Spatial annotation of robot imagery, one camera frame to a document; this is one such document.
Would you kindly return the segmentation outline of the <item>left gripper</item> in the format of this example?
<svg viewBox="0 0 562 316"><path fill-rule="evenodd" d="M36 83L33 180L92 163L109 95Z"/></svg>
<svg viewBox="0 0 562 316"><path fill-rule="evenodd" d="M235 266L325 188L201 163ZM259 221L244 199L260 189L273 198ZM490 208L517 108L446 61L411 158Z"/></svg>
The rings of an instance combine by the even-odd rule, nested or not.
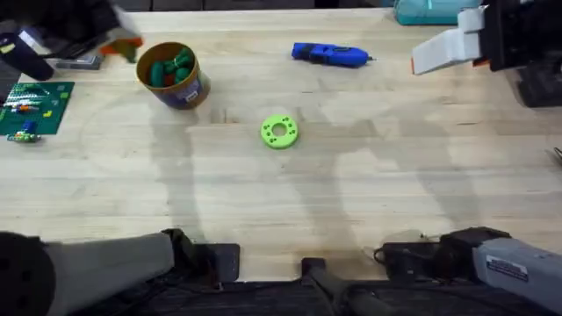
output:
<svg viewBox="0 0 562 316"><path fill-rule="evenodd" d="M1 0L1 20L32 29L46 58L74 60L101 47L136 62L143 45L131 16L110 0Z"/></svg>

